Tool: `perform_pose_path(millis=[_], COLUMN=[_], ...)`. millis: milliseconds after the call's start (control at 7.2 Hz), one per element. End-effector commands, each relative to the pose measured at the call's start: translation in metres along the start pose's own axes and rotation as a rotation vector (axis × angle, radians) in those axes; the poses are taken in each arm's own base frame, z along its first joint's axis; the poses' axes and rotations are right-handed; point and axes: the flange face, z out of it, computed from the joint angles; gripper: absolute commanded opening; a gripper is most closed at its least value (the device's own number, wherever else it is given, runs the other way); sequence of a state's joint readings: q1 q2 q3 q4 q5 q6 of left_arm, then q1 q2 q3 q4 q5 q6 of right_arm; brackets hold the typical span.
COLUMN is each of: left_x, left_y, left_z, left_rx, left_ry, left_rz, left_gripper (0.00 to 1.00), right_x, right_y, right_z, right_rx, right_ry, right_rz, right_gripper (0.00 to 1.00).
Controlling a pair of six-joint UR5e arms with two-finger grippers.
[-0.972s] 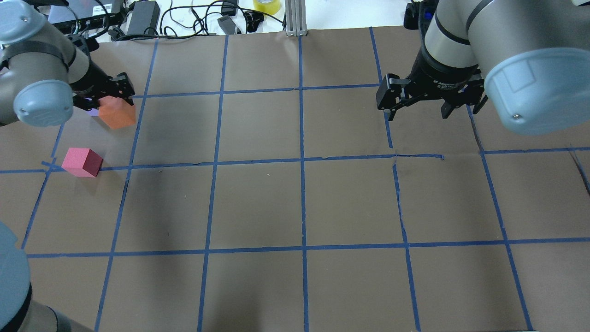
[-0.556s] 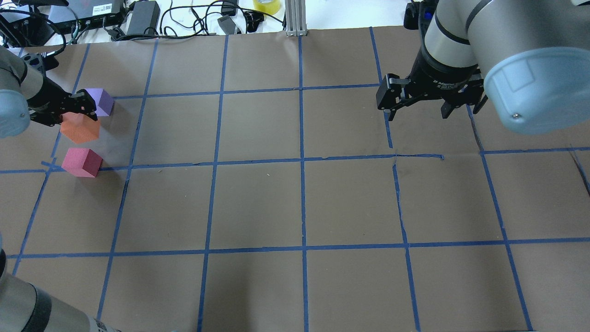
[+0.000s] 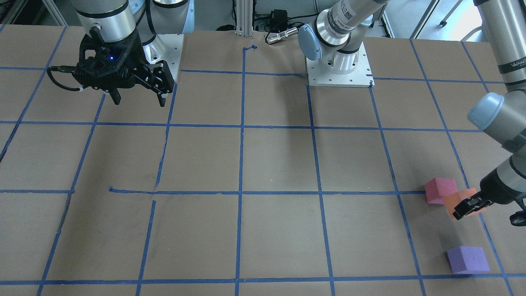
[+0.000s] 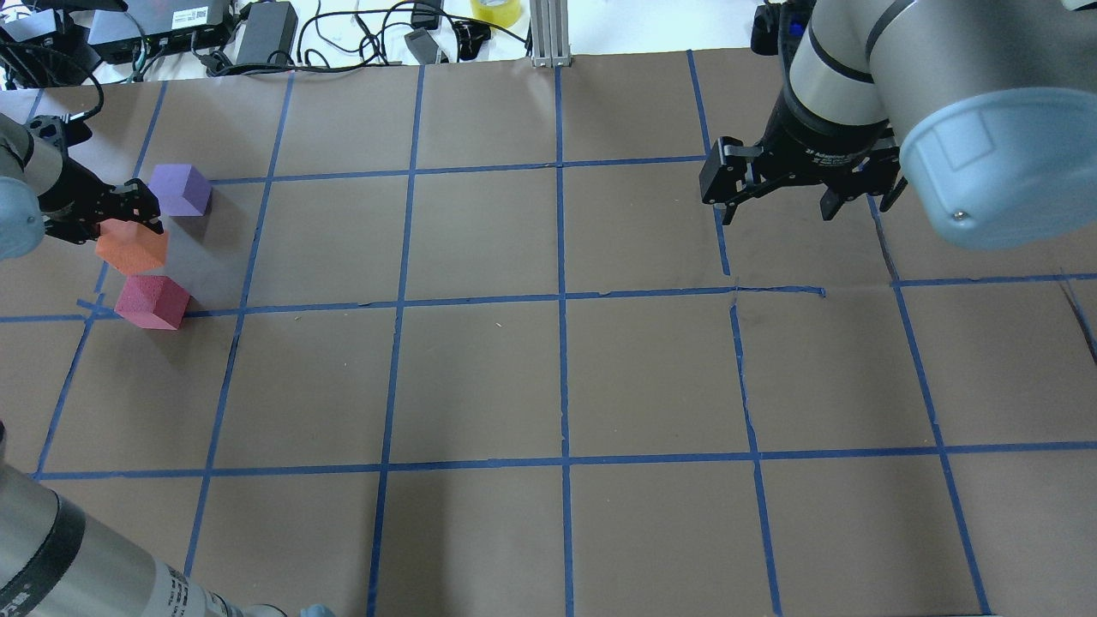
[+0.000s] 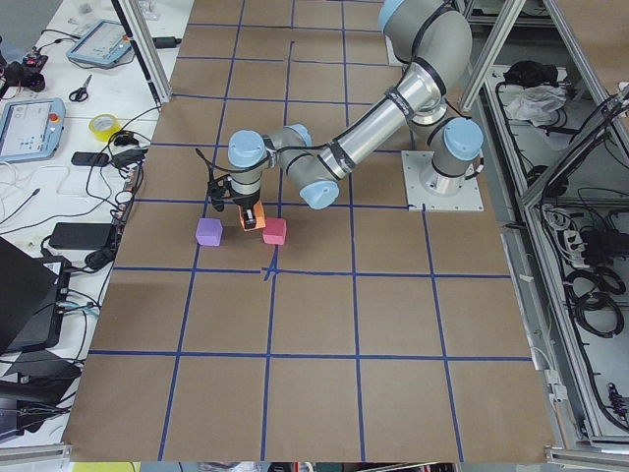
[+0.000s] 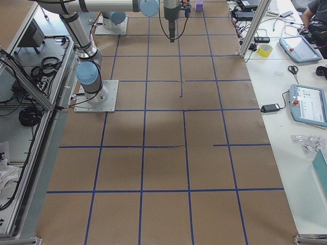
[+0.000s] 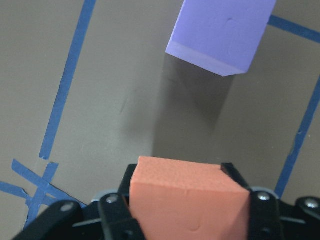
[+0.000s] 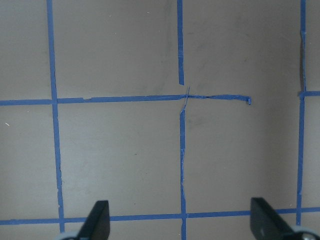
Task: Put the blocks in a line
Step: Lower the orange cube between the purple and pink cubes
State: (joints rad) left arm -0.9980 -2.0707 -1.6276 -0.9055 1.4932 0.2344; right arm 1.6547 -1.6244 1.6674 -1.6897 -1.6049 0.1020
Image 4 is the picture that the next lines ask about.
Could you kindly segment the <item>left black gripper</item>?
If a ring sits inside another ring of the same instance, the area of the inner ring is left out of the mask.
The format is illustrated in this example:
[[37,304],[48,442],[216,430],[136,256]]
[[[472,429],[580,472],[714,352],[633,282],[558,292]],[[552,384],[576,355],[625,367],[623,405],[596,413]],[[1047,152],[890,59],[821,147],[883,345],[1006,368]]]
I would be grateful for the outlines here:
[[138,178],[113,186],[69,155],[69,148],[93,137],[82,120],[36,116],[24,124],[32,138],[24,171],[32,178],[31,162],[45,164],[43,179],[31,182],[39,192],[45,234],[68,243],[97,242],[99,223],[116,218],[133,221],[162,235],[159,202]]

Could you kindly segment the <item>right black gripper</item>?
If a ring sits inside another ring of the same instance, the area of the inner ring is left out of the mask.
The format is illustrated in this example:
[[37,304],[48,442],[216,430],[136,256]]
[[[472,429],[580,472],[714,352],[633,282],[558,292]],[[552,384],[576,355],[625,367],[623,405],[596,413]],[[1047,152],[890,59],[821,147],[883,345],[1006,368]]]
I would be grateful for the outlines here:
[[740,203],[776,190],[824,186],[819,218],[833,221],[845,204],[862,195],[893,207],[908,187],[901,173],[900,146],[886,121],[846,125],[819,117],[785,83],[753,146],[730,136],[714,141],[701,172],[701,201],[722,209],[730,226]]

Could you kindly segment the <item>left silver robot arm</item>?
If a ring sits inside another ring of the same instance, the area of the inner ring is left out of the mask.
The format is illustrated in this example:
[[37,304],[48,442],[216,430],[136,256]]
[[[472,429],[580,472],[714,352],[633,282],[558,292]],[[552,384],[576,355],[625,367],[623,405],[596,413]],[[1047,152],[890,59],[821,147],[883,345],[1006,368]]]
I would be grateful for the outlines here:
[[[162,242],[160,207],[133,178],[103,183],[68,155],[90,137],[80,117],[3,117],[3,258],[47,236],[95,242],[106,223]],[[3,464],[4,616],[279,616],[238,607],[87,515],[71,500]]]

